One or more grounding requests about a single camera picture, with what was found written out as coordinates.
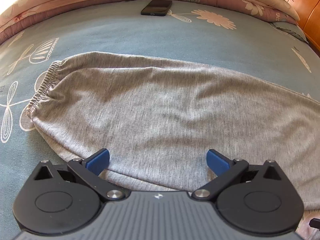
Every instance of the wooden headboard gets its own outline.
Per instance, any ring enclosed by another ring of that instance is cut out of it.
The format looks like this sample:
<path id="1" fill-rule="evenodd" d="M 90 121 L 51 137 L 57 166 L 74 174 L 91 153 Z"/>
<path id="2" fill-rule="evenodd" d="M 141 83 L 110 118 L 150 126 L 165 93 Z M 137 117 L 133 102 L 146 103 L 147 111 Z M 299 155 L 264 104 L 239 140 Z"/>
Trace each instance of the wooden headboard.
<path id="1" fill-rule="evenodd" d="M 320 0 L 286 0 L 297 11 L 299 27 L 320 50 Z"/>

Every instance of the whisk print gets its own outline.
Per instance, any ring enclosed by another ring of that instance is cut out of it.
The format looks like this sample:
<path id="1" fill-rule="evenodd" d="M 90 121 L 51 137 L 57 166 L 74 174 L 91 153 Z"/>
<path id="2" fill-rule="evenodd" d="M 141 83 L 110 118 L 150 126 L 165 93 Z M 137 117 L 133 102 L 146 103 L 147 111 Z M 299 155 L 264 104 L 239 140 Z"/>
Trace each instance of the whisk print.
<path id="1" fill-rule="evenodd" d="M 24 50 L 24 52 L 21 54 L 21 56 L 19 57 L 18 60 L 13 62 L 11 65 L 9 65 L 9 70 L 7 72 L 7 75 L 10 75 L 10 73 L 15 69 L 18 62 L 22 59 L 29 58 L 29 63 L 31 63 L 31 64 L 38 64 L 38 63 L 42 63 L 44 61 L 47 61 L 50 58 L 51 53 L 52 53 L 56 43 L 58 42 L 58 39 L 59 38 L 54 38 L 54 39 L 51 39 L 51 40 L 48 40 L 48 41 L 42 43 L 39 47 L 37 47 L 34 50 L 34 52 L 32 52 L 30 55 L 26 56 L 26 54 L 34 46 L 33 44 L 31 44 L 29 47 L 27 47 Z"/>
<path id="2" fill-rule="evenodd" d="M 7 95 L 7 105 L 6 105 L 6 109 L 4 111 L 4 116 L 2 119 L 2 125 L 1 125 L 1 132 L 0 132 L 0 136 L 1 136 L 1 141 L 3 143 L 6 143 L 11 135 L 11 131 L 12 131 L 12 112 L 10 109 L 10 103 L 14 97 L 14 94 L 17 90 L 18 87 L 18 81 L 15 81 L 11 84 L 9 91 L 8 91 L 8 95 Z"/>
<path id="3" fill-rule="evenodd" d="M 8 45 L 8 47 L 10 47 L 15 41 L 17 41 L 18 39 L 20 39 L 22 37 L 22 35 L 24 34 L 25 31 L 20 32 L 14 39 L 13 41 L 10 42 L 10 44 Z"/>

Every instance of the bed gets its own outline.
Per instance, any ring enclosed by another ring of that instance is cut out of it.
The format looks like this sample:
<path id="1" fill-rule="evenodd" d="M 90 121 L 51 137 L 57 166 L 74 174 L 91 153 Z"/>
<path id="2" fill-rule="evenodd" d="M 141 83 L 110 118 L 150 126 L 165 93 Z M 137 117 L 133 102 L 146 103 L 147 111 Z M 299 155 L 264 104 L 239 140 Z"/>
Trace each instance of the bed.
<path id="1" fill-rule="evenodd" d="M 252 156 L 250 162 L 261 164 L 269 157 L 277 160 L 304 201 L 306 211 L 299 234 L 305 239 L 319 239 L 319 233 L 308 227 L 308 221 L 320 216 L 320 191 L 315 187 L 319 178 L 315 163 L 320 160 L 316 143 L 319 141 L 320 59 L 302 35 L 273 24 L 295 26 L 299 16 L 294 9 L 284 0 L 173 0 L 165 17 L 140 15 L 149 2 L 18 0 L 0 15 L 0 115 L 3 117 L 0 239 L 11 239 L 19 232 L 12 203 L 40 160 L 50 159 L 58 164 L 74 156 L 84 157 L 81 151 L 65 150 L 68 147 L 64 142 L 58 142 L 57 146 L 57 141 L 40 131 L 27 113 L 31 108 L 29 102 L 43 86 L 52 62 L 92 51 L 217 66 L 280 87 L 297 97 L 297 104 L 303 102 L 312 115 L 295 119 L 294 104 L 288 106 L 291 112 L 288 110 L 287 115 L 281 113 L 290 124 L 289 148 L 270 138 L 273 146 L 269 153 Z M 263 105 L 263 98 L 258 105 Z M 248 137 L 248 144 L 254 145 L 254 139 Z M 228 147 L 224 141 L 215 141 L 215 147 L 229 158 L 247 149 Z M 111 166 L 101 176 L 134 189 L 191 191 L 194 188 L 194 185 L 148 180 L 141 171 L 133 175 L 130 172 Z M 214 174 L 204 169 L 195 185 L 213 178 Z"/>

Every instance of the black phone case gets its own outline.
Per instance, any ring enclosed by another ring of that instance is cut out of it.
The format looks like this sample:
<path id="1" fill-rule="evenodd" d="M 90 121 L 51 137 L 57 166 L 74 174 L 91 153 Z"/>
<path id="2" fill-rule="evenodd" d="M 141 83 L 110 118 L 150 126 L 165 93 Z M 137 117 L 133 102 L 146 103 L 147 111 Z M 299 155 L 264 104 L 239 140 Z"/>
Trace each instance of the black phone case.
<path id="1" fill-rule="evenodd" d="M 166 16 L 166 15 L 167 15 L 167 12 L 169 11 L 169 9 L 170 9 L 170 7 L 171 7 L 171 5 L 172 5 L 172 1 L 171 1 L 170 5 L 167 7 L 166 11 L 165 11 L 165 12 L 161 12 L 161 13 L 159 13 L 159 12 L 144 12 L 143 10 L 144 10 L 145 8 L 143 8 L 142 11 L 141 11 L 141 15 Z"/>

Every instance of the white flower print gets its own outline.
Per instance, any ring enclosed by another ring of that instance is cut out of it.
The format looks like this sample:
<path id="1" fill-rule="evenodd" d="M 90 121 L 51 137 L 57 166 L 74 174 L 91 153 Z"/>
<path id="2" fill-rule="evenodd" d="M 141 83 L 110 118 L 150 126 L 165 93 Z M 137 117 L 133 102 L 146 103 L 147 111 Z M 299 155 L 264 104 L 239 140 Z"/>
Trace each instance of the white flower print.
<path id="1" fill-rule="evenodd" d="M 260 16 L 263 15 L 263 11 L 264 7 L 256 4 L 256 3 L 252 3 L 252 2 L 248 2 L 246 0 L 242 0 L 243 2 L 245 2 L 247 5 L 245 6 L 245 8 L 249 11 L 251 11 L 251 15 L 256 15 L 257 13 L 260 14 Z"/>
<path id="2" fill-rule="evenodd" d="M 203 10 L 194 10 L 191 13 L 200 15 L 197 17 L 198 19 L 207 20 L 207 22 L 214 23 L 217 26 L 222 26 L 230 30 L 236 29 L 234 22 L 230 21 L 228 18 L 225 18 L 220 14 Z"/>

